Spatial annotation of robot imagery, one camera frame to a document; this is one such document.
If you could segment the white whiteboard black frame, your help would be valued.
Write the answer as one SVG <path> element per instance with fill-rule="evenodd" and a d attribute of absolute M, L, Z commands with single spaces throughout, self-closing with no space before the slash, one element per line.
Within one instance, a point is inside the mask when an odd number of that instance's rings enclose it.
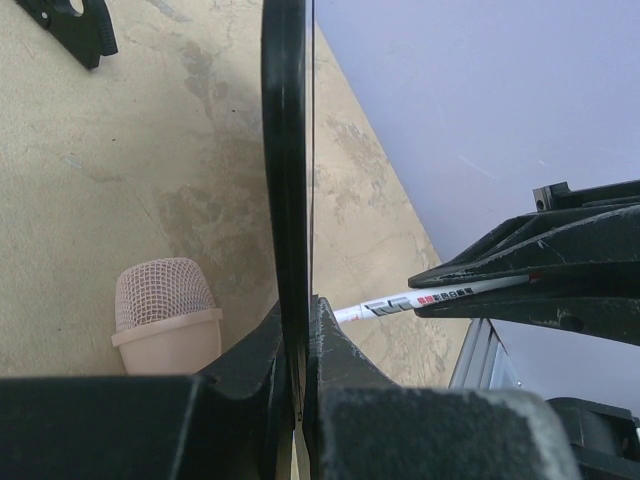
<path fill-rule="evenodd" d="M 261 25 L 265 171 L 294 420 L 303 418 L 313 295 L 315 4 L 270 0 Z"/>

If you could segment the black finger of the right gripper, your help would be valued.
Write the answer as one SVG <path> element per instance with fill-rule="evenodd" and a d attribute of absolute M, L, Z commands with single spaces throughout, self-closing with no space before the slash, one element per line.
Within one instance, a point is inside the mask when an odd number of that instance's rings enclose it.
<path fill-rule="evenodd" d="M 639 343 L 639 289 L 539 281 L 415 311 L 422 318 L 487 318 Z"/>
<path fill-rule="evenodd" d="M 452 260 L 408 279 L 414 289 L 639 262 L 639 184 L 534 191 L 538 210 L 510 218 Z"/>

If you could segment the red capped whiteboard marker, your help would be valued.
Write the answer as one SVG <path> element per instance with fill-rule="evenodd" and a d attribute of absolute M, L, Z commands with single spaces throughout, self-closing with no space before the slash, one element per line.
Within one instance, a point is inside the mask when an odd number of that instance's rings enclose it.
<path fill-rule="evenodd" d="M 333 310 L 338 323 L 380 318 L 410 310 L 433 307 L 444 302 L 457 301 L 486 292 L 502 290 L 509 287 L 536 282 L 542 272 L 501 277 L 456 285 L 444 285 L 433 288 L 410 290 L 403 293 L 369 300 L 354 306 Z"/>

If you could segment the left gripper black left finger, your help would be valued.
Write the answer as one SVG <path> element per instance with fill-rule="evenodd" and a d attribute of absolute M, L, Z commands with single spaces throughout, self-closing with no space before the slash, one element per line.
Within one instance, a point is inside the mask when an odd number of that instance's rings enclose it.
<path fill-rule="evenodd" d="M 281 319 L 188 376 L 1 383 L 5 479 L 286 479 L 290 380 Z"/>

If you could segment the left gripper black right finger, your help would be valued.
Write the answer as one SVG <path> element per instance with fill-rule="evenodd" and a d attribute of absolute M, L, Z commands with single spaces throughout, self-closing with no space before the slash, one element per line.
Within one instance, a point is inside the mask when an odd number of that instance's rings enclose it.
<path fill-rule="evenodd" d="M 578 479 L 559 418 L 515 390 L 396 384 L 314 298 L 303 431 L 313 479 Z"/>

